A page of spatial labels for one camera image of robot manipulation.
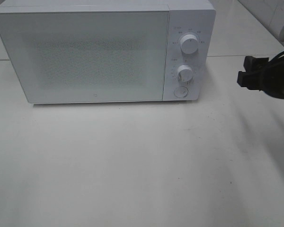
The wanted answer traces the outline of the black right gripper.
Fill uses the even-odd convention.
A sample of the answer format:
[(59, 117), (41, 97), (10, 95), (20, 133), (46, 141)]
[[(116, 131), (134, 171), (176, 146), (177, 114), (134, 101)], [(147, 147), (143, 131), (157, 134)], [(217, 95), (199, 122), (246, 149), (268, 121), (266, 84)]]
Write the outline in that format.
[[(245, 71), (255, 72), (239, 71), (237, 77), (238, 85), (248, 90), (262, 90), (273, 98), (284, 99), (284, 51), (270, 61), (268, 57), (246, 56), (243, 67)], [(263, 67), (263, 73), (256, 71)]]

